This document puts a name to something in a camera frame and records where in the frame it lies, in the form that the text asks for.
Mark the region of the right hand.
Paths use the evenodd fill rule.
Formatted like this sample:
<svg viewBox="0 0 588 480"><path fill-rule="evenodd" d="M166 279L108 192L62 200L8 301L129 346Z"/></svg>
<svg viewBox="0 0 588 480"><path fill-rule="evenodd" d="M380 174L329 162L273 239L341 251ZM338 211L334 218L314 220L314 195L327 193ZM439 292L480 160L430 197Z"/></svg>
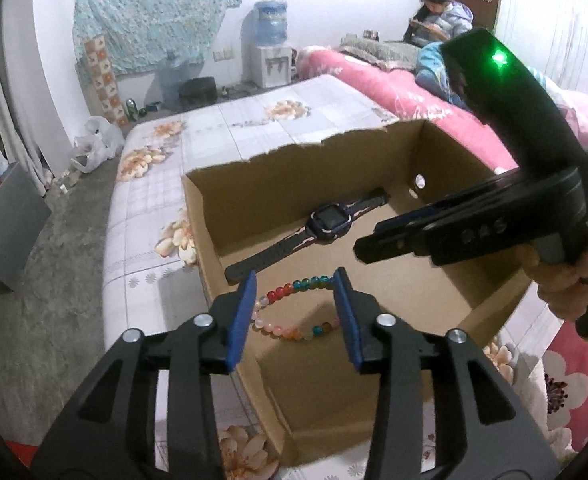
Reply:
<svg viewBox="0 0 588 480"><path fill-rule="evenodd" d="M576 322L588 310L588 248L578 262L550 264L541 260L530 244L515 248L515 255L530 280L538 285L538 296L556 318Z"/></svg>

